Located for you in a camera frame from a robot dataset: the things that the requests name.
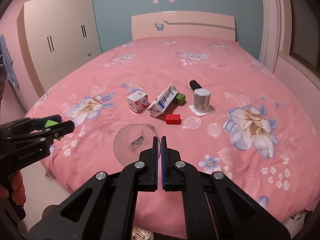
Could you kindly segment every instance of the wardrobe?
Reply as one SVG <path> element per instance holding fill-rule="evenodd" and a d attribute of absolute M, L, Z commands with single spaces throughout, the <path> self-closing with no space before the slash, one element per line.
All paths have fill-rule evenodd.
<path fill-rule="evenodd" d="M 92 0 L 28 1 L 17 27 L 22 57 L 39 97 L 102 53 Z"/>

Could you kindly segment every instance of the pink wall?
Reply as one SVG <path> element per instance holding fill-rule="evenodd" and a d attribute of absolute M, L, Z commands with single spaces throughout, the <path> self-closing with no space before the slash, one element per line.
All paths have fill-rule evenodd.
<path fill-rule="evenodd" d="M 320 91 L 297 68 L 278 57 L 274 73 L 304 106 L 313 126 L 320 133 Z"/>
<path fill-rule="evenodd" d="M 28 72 L 24 65 L 17 33 L 17 17 L 23 3 L 27 1 L 30 0 L 12 1 L 0 20 L 0 34 L 4 34 L 7 47 L 14 61 L 13 68 L 20 83 L 20 91 L 16 90 L 17 94 L 24 107 L 29 110 L 39 98 L 32 86 Z M 10 87 L 6 87 L 7 88 L 4 91 L 4 97 L 1 102 L 0 123 L 9 122 L 23 117 L 23 113 L 20 110 L 19 105 L 15 102 L 15 98 Z"/>

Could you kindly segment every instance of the headboard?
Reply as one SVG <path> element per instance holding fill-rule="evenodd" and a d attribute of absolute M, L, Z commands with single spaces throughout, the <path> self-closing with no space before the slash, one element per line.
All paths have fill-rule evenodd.
<path fill-rule="evenodd" d="M 212 37 L 235 41 L 233 16 L 196 11 L 168 11 L 131 17 L 132 40 L 165 36 Z"/>

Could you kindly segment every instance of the white box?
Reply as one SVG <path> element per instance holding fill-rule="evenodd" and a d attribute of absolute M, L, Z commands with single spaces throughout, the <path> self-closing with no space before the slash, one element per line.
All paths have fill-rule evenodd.
<path fill-rule="evenodd" d="M 148 95 L 141 91 L 129 95 L 127 100 L 129 108 L 136 113 L 149 106 Z"/>
<path fill-rule="evenodd" d="M 177 88 L 170 84 L 170 86 L 163 90 L 157 99 L 151 103 L 147 110 L 154 118 L 158 117 L 164 113 L 178 93 Z"/>

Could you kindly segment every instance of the finger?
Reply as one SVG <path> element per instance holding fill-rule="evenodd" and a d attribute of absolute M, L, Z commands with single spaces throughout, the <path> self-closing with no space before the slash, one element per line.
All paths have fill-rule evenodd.
<path fill-rule="evenodd" d="M 11 180 L 11 187 L 13 191 L 17 191 L 18 189 L 20 189 L 23 185 L 23 178 L 22 178 L 22 174 L 18 173 L 16 174 L 13 179 Z"/>
<path fill-rule="evenodd" d="M 8 190 L 4 186 L 0 185 L 0 198 L 8 198 L 8 197 L 9 197 Z"/>
<path fill-rule="evenodd" d="M 25 194 L 25 188 L 22 185 L 21 188 L 19 188 L 17 191 L 14 191 L 12 193 L 12 200 L 18 205 L 23 205 L 26 202 L 26 194 Z"/>

